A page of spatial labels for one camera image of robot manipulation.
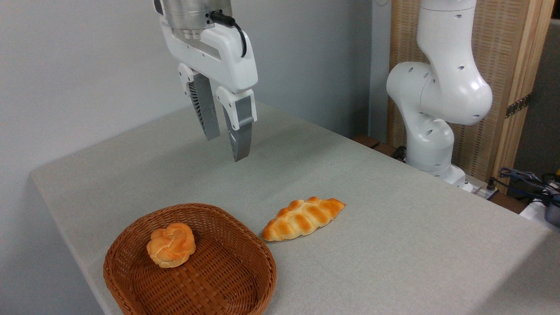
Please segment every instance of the black cable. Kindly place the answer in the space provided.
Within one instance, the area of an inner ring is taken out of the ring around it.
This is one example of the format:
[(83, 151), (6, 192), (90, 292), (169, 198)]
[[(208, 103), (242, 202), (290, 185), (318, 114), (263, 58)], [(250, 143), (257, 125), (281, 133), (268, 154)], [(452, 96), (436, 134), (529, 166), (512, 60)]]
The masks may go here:
[(239, 31), (239, 34), (241, 35), (241, 43), (243, 45), (243, 52), (241, 53), (241, 57), (245, 57), (245, 55), (247, 54), (247, 41), (245, 40), (245, 34), (243, 34), (241, 27), (239, 27), (239, 25), (235, 22), (235, 19), (218, 11), (213, 11), (212, 13), (210, 13), (210, 19), (215, 23), (225, 25), (227, 27), (235, 27)]
[(234, 24), (234, 26), (239, 31), (239, 35), (241, 35), (241, 43), (243, 44), (243, 53), (241, 54), (241, 57), (243, 58), (247, 53), (247, 41), (245, 40), (245, 34), (243, 34), (243, 31), (241, 30), (239, 25), (236, 23)]
[(399, 146), (395, 149), (395, 152), (393, 152), (393, 154), (391, 154), (391, 158), (393, 159), (402, 159), (404, 161), (404, 159), (407, 157), (407, 147), (405, 146)]
[(519, 190), (519, 189), (517, 189), (517, 188), (515, 188), (515, 187), (512, 187), (511, 185), (508, 185), (508, 184), (506, 184), (506, 183), (500, 182), (500, 181), (499, 181), (498, 179), (496, 179), (495, 177), (490, 177), (490, 179), (493, 180), (495, 183), (498, 183), (498, 184), (500, 184), (500, 185), (502, 185), (502, 186), (504, 186), (504, 187), (506, 187), (506, 188), (508, 188), (508, 189), (511, 189), (511, 190), (517, 192), (517, 193), (520, 193), (520, 194), (523, 194), (523, 195), (526, 195), (526, 196), (529, 196), (529, 197), (532, 197), (532, 198), (535, 198), (535, 199), (540, 199), (540, 200), (542, 200), (542, 201), (544, 201), (544, 202), (552, 203), (553, 205), (555, 205), (555, 206), (557, 206), (557, 207), (560, 207), (560, 202), (558, 202), (557, 200), (555, 200), (554, 197), (552, 197), (552, 198), (549, 197), (549, 196), (551, 196), (551, 195), (549, 195), (549, 194), (535, 194), (535, 193), (530, 193), (530, 192), (521, 191), (521, 190)]

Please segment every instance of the wicker basket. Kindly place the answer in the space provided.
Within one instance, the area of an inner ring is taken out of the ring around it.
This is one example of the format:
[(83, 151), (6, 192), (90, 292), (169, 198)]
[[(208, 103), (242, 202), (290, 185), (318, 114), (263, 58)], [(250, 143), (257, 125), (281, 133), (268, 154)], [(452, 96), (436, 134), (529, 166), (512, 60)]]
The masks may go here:
[[(150, 234), (188, 224), (197, 249), (176, 268), (149, 257)], [(268, 247), (222, 209), (201, 203), (167, 207), (128, 226), (109, 248), (105, 283), (125, 314), (262, 314), (276, 285)]]

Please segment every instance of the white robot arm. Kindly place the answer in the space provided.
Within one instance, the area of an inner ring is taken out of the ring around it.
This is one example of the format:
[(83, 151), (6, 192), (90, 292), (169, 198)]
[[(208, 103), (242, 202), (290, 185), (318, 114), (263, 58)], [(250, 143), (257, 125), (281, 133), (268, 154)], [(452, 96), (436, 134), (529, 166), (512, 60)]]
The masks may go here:
[(387, 80), (407, 130), (407, 164), (470, 190), (451, 165), (454, 135), (446, 122), (472, 125), (492, 105), (492, 90), (474, 63), (476, 0), (421, 0), (417, 42), (430, 64), (403, 62)]
[[(155, 0), (169, 51), (179, 64), (185, 95), (189, 95), (206, 138), (220, 135), (214, 95), (223, 105), (234, 160), (248, 156), (251, 127), (256, 122), (258, 80), (247, 34), (231, 17), (230, 0)], [(216, 83), (212, 91), (210, 80)]]

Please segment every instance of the braided bread roll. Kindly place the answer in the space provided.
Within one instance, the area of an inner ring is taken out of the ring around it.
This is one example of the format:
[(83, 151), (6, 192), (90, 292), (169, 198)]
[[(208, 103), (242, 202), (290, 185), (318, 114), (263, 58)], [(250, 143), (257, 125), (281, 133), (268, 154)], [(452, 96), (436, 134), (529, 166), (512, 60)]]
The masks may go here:
[(266, 225), (262, 236), (271, 242), (309, 235), (317, 228), (329, 224), (344, 206), (345, 204), (335, 198), (322, 200), (311, 197), (306, 201), (294, 200)]
[(193, 231), (187, 224), (171, 223), (156, 229), (146, 246), (150, 258), (162, 268), (173, 268), (187, 261), (196, 249)]

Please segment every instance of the cable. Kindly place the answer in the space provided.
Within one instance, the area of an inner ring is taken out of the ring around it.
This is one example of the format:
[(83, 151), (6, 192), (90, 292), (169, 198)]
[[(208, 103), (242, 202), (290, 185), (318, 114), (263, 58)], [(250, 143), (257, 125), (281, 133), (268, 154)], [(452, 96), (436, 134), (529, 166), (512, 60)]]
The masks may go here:
[(212, 11), (210, 13), (210, 19), (215, 23), (227, 27), (235, 27), (239, 31), (239, 35), (241, 35), (241, 43), (243, 45), (243, 52), (241, 53), (241, 57), (245, 57), (245, 55), (247, 54), (247, 40), (245, 39), (245, 34), (243, 34), (241, 27), (239, 27), (239, 25), (235, 22), (235, 19), (218, 11)]
[(241, 43), (243, 44), (243, 52), (241, 53), (241, 57), (243, 58), (247, 53), (247, 41), (245, 40), (245, 34), (243, 34), (243, 31), (241, 30), (239, 25), (236, 23), (234, 24), (234, 26), (239, 31), (239, 35), (241, 35)]
[(523, 194), (525, 196), (532, 197), (532, 198), (535, 198), (535, 199), (539, 199), (539, 200), (542, 200), (542, 201), (547, 202), (547, 203), (552, 203), (553, 205), (555, 205), (557, 207), (560, 207), (560, 202), (558, 202), (558, 200), (556, 198), (551, 197), (552, 194), (550, 194), (550, 193), (548, 193), (548, 194), (547, 193), (542, 193), (542, 194), (530, 193), (530, 192), (526, 192), (526, 191), (521, 191), (521, 190), (519, 190), (515, 187), (512, 187), (511, 185), (503, 183), (503, 182), (499, 181), (498, 179), (496, 179), (495, 177), (490, 177), (490, 180), (506, 187), (507, 189), (511, 189), (512, 191), (514, 191), (516, 193)]

